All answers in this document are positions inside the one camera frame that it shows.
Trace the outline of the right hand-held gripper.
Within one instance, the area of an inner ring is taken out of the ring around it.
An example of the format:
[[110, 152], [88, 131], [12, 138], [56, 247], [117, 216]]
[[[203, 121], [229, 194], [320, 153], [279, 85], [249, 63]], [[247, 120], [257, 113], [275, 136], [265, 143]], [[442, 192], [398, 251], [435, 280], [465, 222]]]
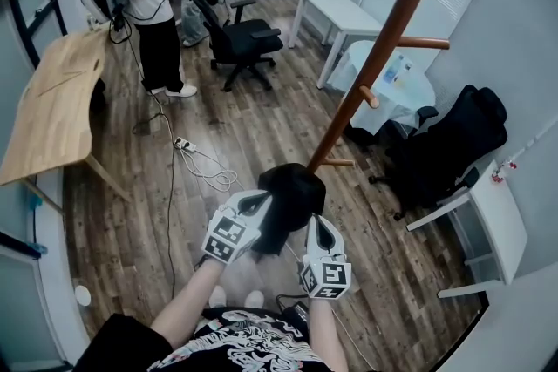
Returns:
[[306, 253], [298, 271], [304, 292], [311, 299], [339, 299], [351, 284], [351, 264], [342, 234], [323, 216], [313, 214], [304, 246]]

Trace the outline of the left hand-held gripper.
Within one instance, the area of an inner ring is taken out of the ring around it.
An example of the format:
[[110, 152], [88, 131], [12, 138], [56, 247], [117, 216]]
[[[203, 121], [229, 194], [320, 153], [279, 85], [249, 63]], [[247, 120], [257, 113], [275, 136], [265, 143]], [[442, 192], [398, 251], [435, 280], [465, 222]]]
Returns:
[[271, 194], [263, 190], [231, 195], [208, 223], [203, 253], [226, 265], [240, 258], [260, 238], [272, 202]]

